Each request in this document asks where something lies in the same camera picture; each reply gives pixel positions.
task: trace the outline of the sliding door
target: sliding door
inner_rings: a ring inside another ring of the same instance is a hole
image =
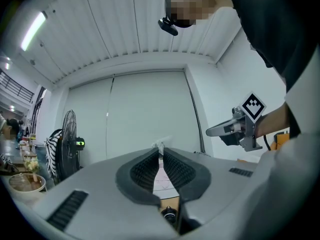
[[[197,118],[184,72],[115,77],[108,108],[107,158],[151,148],[165,137],[170,138],[167,147],[200,152]]]
[[[80,165],[88,166],[106,160],[106,127],[112,78],[71,89],[64,107],[76,117],[76,135],[84,138]]]

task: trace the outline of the fluorescent light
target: fluorescent light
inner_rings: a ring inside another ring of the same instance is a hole
[[[41,25],[45,22],[46,17],[45,15],[40,12],[39,15],[35,18],[34,22],[30,26],[28,32],[25,34],[24,39],[21,43],[22,50],[26,51],[32,38],[37,33],[38,29],[41,27]]]

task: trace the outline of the vent grille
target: vent grille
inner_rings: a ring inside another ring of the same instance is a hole
[[[245,177],[251,177],[251,175],[254,173],[253,171],[250,170],[243,170],[243,169],[239,169],[236,167],[232,167],[229,172],[234,173],[234,174],[239,174],[241,176],[245,176]]]
[[[49,217],[47,222],[55,228],[63,231],[77,213],[87,196],[88,193],[86,192],[78,190],[73,191]]]

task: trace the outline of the cable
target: cable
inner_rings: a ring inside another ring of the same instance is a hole
[[[269,144],[268,144],[266,135],[263,135],[263,139],[264,139],[264,142],[265,142],[266,147],[268,148],[269,151],[271,151],[271,148],[270,148],[270,146],[269,146]]]

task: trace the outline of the white ceiling panel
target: white ceiling panel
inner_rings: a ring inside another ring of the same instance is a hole
[[[57,83],[88,65],[136,53],[190,53],[217,61],[239,30],[237,13],[222,8],[208,20],[177,28],[173,37],[158,26],[164,6],[165,0],[54,0],[21,54]]]

